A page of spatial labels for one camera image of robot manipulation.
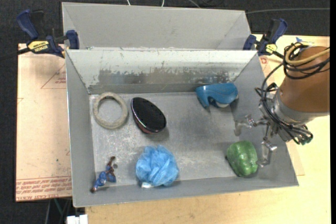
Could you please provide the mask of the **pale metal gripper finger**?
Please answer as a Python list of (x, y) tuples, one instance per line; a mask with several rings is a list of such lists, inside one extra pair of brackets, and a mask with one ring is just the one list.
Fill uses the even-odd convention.
[(250, 114), (244, 116), (243, 119), (235, 121), (235, 128), (234, 128), (234, 134), (236, 136), (240, 136), (242, 133), (242, 128), (248, 128), (251, 129), (252, 127), (257, 127), (259, 125), (263, 124), (263, 120), (254, 120)]
[(260, 167), (269, 165), (276, 150), (276, 144), (272, 143), (270, 140), (263, 140), (261, 143), (261, 158), (258, 160), (258, 165)]

